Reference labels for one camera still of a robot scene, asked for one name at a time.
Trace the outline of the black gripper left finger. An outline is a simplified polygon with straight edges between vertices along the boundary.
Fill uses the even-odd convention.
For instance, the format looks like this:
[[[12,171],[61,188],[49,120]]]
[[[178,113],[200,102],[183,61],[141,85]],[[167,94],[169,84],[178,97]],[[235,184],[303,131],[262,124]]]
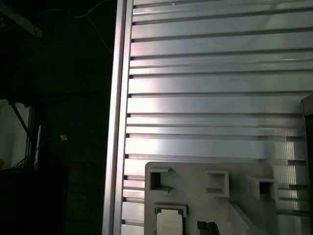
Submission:
[[[197,222],[197,235],[208,235],[208,224],[205,221]]]

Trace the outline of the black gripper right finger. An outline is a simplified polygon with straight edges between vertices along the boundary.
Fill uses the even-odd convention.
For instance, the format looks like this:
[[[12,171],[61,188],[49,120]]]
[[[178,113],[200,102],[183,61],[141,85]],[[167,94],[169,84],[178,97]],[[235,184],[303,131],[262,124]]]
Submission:
[[[219,235],[219,229],[215,222],[207,223],[207,231],[209,235]]]

